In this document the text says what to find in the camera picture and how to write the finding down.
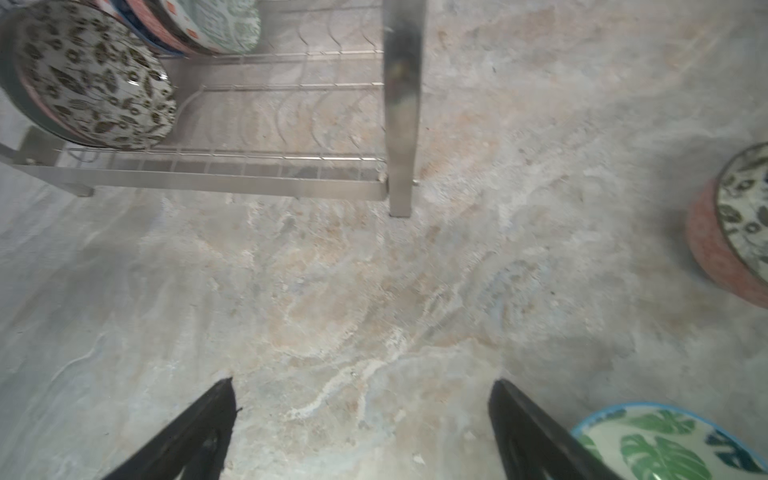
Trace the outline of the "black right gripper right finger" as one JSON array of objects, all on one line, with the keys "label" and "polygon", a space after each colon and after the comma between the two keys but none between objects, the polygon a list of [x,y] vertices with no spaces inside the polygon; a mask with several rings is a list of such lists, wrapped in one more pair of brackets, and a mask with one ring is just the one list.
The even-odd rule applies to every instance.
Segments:
[{"label": "black right gripper right finger", "polygon": [[508,479],[620,479],[510,381],[494,382],[488,413]]}]

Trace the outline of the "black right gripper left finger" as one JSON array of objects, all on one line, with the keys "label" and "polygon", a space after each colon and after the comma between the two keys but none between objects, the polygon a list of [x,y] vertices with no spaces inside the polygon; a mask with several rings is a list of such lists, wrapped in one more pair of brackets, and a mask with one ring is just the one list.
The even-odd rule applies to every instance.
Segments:
[{"label": "black right gripper left finger", "polygon": [[230,378],[217,381],[108,479],[218,479],[237,404]]}]

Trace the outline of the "green monstera leaf bowl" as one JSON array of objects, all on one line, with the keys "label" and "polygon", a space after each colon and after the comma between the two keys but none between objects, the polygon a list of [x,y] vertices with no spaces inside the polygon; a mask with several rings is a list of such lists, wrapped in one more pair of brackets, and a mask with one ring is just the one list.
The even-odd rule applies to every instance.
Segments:
[{"label": "green monstera leaf bowl", "polygon": [[756,479],[767,463],[713,422],[653,402],[600,410],[571,434],[623,479]]}]

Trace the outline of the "black leaf pattern pink bowl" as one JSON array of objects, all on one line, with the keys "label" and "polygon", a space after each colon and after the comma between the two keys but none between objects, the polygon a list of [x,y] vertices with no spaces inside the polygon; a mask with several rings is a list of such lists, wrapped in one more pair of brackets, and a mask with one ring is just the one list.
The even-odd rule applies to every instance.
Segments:
[{"label": "black leaf pattern pink bowl", "polygon": [[767,306],[767,144],[730,159],[692,204],[686,239],[699,267],[722,289]]}]

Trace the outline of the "green white patterned bowl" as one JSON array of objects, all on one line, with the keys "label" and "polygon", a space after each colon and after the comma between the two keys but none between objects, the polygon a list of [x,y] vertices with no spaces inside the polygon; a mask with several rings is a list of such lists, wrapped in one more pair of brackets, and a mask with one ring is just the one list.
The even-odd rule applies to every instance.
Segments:
[{"label": "green white patterned bowl", "polygon": [[255,0],[169,0],[161,6],[193,41],[217,54],[248,54],[261,35]]}]

